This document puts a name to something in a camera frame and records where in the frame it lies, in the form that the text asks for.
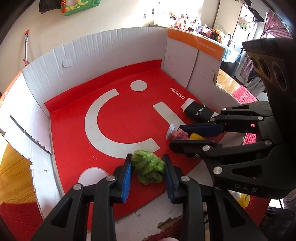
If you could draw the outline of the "small pink clear jar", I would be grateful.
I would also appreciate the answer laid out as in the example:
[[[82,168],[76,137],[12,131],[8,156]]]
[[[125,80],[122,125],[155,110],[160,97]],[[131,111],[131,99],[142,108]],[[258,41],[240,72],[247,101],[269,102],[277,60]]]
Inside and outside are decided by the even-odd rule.
[[[187,140],[188,138],[188,133],[180,128],[176,129],[174,124],[170,125],[166,133],[167,140]]]

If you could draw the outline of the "small yellow toy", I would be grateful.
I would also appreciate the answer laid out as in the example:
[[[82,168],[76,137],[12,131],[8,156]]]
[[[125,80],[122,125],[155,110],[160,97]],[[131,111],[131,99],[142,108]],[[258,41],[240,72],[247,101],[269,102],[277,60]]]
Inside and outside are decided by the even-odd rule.
[[[203,141],[205,140],[204,137],[202,137],[201,135],[197,134],[197,133],[192,133],[189,137],[189,140],[194,140],[194,141]]]

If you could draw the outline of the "yellow round tin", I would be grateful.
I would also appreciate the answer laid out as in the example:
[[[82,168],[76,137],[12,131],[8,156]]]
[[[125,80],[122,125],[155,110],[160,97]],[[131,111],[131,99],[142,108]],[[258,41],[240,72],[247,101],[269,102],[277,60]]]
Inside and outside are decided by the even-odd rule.
[[[250,195],[231,190],[228,192],[235,198],[242,208],[246,208],[248,206],[250,202]]]

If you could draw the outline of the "green shopping bag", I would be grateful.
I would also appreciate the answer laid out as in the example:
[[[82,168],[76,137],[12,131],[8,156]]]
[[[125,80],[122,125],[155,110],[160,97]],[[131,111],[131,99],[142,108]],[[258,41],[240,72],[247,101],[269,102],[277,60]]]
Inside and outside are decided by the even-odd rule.
[[[61,1],[61,13],[69,16],[100,5],[101,0],[66,0]]]

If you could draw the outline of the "blue cloth covered desk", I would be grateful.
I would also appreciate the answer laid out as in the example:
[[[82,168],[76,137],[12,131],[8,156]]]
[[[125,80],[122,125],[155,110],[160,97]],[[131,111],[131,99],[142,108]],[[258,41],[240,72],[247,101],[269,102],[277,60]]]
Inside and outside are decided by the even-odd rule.
[[[240,60],[241,53],[239,53],[232,47],[226,47],[222,56],[220,69],[222,69],[231,78],[233,78],[240,65]]]

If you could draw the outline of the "red Miniso bag liner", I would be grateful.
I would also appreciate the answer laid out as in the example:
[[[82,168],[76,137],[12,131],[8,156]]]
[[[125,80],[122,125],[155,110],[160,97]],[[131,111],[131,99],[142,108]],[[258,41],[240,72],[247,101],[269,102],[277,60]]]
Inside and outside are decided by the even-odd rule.
[[[112,174],[131,152],[131,144],[188,173],[199,162],[173,153],[166,140],[168,122],[157,107],[168,107],[185,124],[193,120],[181,106],[193,95],[147,61],[112,70],[46,101],[50,113],[55,161],[65,192],[90,168]]]

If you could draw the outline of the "green fuzzy scrunchie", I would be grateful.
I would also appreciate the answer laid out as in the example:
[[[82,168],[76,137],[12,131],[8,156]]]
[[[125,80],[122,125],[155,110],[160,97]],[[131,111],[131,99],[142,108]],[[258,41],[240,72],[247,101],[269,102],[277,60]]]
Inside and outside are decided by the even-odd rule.
[[[144,185],[160,183],[165,176],[165,162],[150,151],[134,151],[131,163],[137,173],[138,180]]]

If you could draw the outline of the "orange white cardboard box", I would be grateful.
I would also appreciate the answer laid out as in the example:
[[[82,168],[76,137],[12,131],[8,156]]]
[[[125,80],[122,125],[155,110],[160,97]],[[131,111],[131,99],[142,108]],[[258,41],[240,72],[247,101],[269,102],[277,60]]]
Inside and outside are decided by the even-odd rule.
[[[215,113],[237,100],[216,84],[225,48],[165,28],[91,34],[25,67],[1,97],[1,218],[16,240],[30,240],[74,184],[111,174],[136,150],[171,161],[212,185],[200,159],[172,153],[170,125],[192,120],[192,98]]]

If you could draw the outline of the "red knitted table mat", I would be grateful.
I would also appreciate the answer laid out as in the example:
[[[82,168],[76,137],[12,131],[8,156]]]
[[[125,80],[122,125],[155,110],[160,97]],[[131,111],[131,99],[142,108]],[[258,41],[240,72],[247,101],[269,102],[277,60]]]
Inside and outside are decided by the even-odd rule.
[[[240,86],[233,94],[239,103],[257,101],[245,87]],[[29,166],[31,162],[20,155],[1,135],[1,240],[30,240],[43,218],[36,203]],[[244,209],[259,226],[270,199],[250,197]],[[181,219],[146,240],[177,240],[180,236]]]

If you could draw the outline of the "orange tipped metal pole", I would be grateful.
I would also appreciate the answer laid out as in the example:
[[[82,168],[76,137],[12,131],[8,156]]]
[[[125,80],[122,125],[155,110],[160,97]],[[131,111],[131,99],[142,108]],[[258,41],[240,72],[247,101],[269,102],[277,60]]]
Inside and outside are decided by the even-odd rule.
[[[25,66],[29,65],[29,61],[28,61],[28,40],[29,40],[29,30],[25,31],[25,40],[24,40],[24,59],[23,62],[25,64]]]

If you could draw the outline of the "black bag on wall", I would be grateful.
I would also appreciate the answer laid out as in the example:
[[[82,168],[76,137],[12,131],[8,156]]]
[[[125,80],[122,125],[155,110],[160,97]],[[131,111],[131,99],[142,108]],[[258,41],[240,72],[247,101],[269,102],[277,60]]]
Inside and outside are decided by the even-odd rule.
[[[61,9],[61,0],[39,0],[40,13],[45,13],[54,9]]]

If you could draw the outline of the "black white plush roll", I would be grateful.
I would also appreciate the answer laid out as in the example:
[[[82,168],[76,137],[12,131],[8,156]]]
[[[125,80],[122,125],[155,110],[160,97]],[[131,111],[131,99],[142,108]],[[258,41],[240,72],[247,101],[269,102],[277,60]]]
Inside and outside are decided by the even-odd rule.
[[[211,118],[219,114],[207,106],[196,102],[192,98],[188,98],[181,106],[181,109],[188,117],[192,118],[197,123],[207,123]]]

